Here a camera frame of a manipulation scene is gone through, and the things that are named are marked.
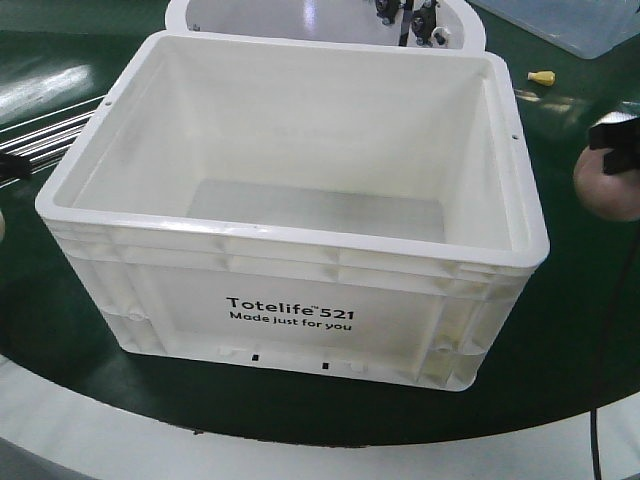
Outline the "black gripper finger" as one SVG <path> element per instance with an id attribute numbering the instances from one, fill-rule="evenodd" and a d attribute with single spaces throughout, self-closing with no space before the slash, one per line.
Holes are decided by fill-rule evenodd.
<path id="1" fill-rule="evenodd" d="M 609 149 L 603 156 L 603 174 L 639 169 L 639 119 L 600 123 L 588 131 L 591 150 Z"/>
<path id="2" fill-rule="evenodd" d="M 32 176 L 31 161 L 24 156 L 1 152 L 0 178 L 2 183 L 12 180 L 28 180 Z"/>

